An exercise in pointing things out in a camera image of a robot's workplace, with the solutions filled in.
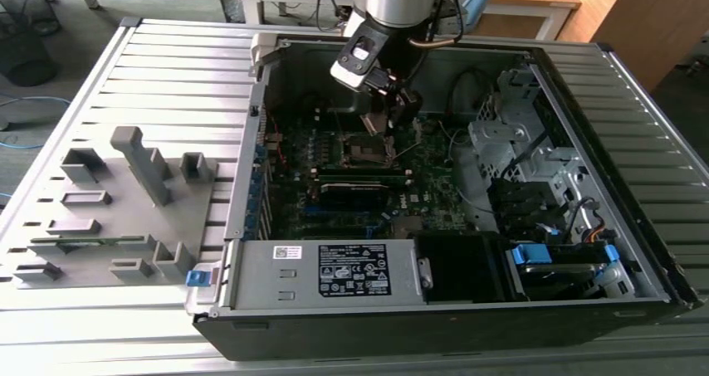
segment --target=power supply label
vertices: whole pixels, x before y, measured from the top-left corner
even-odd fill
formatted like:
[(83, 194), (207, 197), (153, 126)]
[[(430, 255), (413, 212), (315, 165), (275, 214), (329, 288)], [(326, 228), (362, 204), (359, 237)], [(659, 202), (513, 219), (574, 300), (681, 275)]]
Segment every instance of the power supply label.
[(386, 245), (319, 248), (318, 291), (323, 297), (392, 295)]

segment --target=motherboard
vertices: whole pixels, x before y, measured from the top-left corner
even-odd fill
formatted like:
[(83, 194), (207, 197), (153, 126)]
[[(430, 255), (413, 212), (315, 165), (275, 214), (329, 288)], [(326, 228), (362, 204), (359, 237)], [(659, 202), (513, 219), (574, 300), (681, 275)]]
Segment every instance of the motherboard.
[(317, 108), (269, 120), (271, 239), (401, 239), (472, 227), (450, 160), (464, 129), (421, 118), (370, 134), (361, 115)]

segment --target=wastebasket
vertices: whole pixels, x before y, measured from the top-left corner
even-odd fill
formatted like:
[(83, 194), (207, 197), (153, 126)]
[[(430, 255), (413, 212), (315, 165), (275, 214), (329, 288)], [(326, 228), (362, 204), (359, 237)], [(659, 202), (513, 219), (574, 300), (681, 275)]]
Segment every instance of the wastebasket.
[(56, 71), (28, 18), (0, 12), (0, 74), (12, 84), (30, 87), (52, 79)]
[(51, 2), (52, 0), (0, 0), (0, 12), (24, 15), (36, 34), (48, 36), (62, 30)]

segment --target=slotted aluminum surface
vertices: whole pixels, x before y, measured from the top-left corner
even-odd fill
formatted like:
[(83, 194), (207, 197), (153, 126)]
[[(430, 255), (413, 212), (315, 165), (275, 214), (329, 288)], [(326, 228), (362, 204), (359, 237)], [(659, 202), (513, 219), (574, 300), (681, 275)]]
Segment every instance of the slotted aluminum surface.
[[(279, 31), (311, 30), (279, 27)], [(116, 125), (139, 125), (166, 157), (219, 160), (203, 260), (217, 260), (249, 104), (251, 36), (269, 27), (145, 20), (122, 27), (3, 215), (23, 222), (58, 173), (71, 139), (100, 145)], [(593, 45), (477, 39), (541, 46), (562, 72), (648, 216), (700, 293), (709, 291), (707, 169), (613, 54)], [(11, 237), (3, 250), (22, 251)], [(8, 256), (23, 253), (12, 252)], [(18, 291), (0, 283), (0, 369), (7, 374), (697, 374), (709, 354), (709, 306), (661, 325), (627, 328), (578, 346), (470, 355), (233, 363), (193, 328), (183, 286)]]

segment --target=blue drive latch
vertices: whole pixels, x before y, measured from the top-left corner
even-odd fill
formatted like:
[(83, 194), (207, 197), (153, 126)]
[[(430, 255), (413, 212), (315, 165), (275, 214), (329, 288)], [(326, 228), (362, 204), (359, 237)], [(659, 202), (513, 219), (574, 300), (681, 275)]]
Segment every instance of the blue drive latch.
[(550, 250), (542, 243), (524, 243), (512, 249), (514, 263), (522, 264), (550, 264)]

